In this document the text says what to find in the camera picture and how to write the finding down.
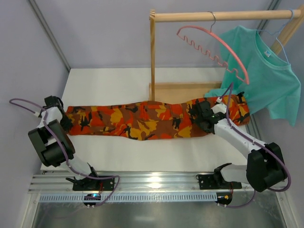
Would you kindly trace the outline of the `orange camouflage trousers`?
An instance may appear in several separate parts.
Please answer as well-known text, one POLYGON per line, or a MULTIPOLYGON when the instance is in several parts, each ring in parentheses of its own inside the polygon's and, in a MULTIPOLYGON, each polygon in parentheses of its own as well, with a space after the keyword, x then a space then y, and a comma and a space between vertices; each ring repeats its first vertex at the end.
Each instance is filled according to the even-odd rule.
POLYGON ((194 105, 216 97, 192 99, 180 104, 142 101, 109 106, 69 106, 60 124, 69 135, 121 136, 132 140, 203 137, 195 123, 194 105))

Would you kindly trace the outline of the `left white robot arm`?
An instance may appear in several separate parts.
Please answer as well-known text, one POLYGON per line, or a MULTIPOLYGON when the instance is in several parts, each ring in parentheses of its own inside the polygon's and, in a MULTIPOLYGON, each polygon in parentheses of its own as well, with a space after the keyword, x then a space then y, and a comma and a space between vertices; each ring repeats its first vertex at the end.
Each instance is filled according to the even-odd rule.
POLYGON ((100 180, 94 168, 75 155, 75 148, 66 134, 71 126, 60 98, 45 98, 38 117, 40 124, 28 132, 29 139, 41 162, 49 167, 60 167, 73 174, 66 178, 73 183, 73 190, 97 190, 100 180))

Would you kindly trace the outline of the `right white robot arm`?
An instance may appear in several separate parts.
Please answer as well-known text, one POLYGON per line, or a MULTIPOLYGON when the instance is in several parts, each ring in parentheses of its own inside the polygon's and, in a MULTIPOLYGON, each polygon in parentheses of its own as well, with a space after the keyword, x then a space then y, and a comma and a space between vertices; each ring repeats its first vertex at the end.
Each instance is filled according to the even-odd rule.
POLYGON ((246 183, 254 190, 263 192, 287 179, 280 147, 274 142, 267 144, 240 130, 229 118, 225 104, 211 106, 208 101, 202 101, 192 108, 194 122, 200 129, 224 139, 247 160, 246 165, 226 163, 217 167, 214 170, 216 180, 246 183))

